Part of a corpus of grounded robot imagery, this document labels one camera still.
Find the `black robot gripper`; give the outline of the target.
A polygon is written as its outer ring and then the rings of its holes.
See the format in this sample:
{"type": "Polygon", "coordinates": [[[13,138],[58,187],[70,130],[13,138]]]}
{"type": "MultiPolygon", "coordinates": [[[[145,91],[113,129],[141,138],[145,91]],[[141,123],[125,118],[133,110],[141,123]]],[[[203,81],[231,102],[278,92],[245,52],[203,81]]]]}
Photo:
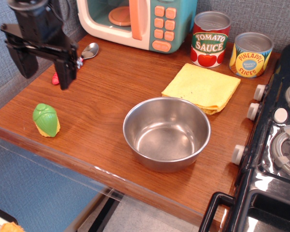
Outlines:
{"type": "Polygon", "coordinates": [[[17,24],[2,24],[6,45],[26,79],[38,70],[37,57],[53,61],[61,90],[67,90],[77,73],[77,44],[63,32],[64,18],[58,0],[9,0],[17,24]]]}

